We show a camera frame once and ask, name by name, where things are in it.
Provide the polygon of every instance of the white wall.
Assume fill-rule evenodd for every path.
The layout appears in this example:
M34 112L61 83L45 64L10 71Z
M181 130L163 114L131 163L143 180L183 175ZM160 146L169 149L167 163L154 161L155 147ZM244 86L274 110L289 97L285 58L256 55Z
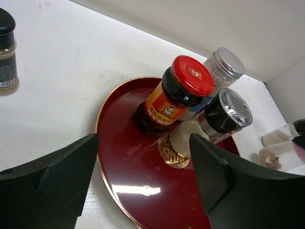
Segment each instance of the white wall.
M305 57L305 0L72 0L205 57L220 46L264 82Z
M266 87L288 123L305 118L305 58L267 83Z

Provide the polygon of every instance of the round tray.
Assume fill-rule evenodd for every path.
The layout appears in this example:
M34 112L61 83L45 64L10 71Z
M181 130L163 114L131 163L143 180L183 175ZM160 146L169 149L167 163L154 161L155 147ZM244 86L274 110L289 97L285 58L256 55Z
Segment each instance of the round tray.
M104 100L95 126L100 138L99 169L111 196L138 228L209 229L192 159L173 151L169 133L148 136L132 121L137 106L160 81L155 77L129 80ZM223 143L219 146L238 155L232 138Z

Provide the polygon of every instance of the red jar lid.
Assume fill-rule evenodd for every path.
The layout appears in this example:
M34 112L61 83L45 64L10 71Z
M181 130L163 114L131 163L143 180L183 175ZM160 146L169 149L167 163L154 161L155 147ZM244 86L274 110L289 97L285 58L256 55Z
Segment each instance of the red jar lid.
M192 57L176 57L172 64L172 72L178 83L195 96L208 96L214 90L211 74Z

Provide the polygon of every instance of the white table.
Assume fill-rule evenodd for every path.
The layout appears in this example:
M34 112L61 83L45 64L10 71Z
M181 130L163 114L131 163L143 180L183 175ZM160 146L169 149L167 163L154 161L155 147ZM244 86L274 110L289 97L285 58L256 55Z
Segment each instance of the white table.
M2 0L16 20L20 88L0 97L0 171L94 132L98 110L118 84L162 76L178 55L206 58L67 0ZM256 160L261 135L285 124L262 82L243 76L231 88L254 120L234 135L241 156ZM116 206L95 166L77 229L135 226Z

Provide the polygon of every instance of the glass jar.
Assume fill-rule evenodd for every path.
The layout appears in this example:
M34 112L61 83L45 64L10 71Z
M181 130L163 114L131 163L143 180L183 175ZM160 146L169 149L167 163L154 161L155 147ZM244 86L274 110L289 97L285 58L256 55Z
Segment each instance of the glass jar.
M213 52L212 56L203 65L212 75L215 89L199 105L190 108L184 113L179 118L181 121L190 118L196 112L202 110L222 89L232 85L245 73L245 68L241 60L233 52L224 47L220 47Z
M279 171L287 171L305 163L305 136L292 141L264 147L259 151L262 166Z
M162 134L213 90L213 79L200 62L178 56L152 94L138 106L133 116L135 125L148 135Z
M8 95L19 87L14 39L16 23L13 17L0 8L0 95Z
M217 144L251 123L252 113L245 100L235 91L225 88L203 111L183 121L171 132L171 146L181 156L190 157L191 133Z
M271 146L291 141L293 138L301 135L305 135L305 119L299 119L293 123L288 123L262 136L262 144L263 146Z

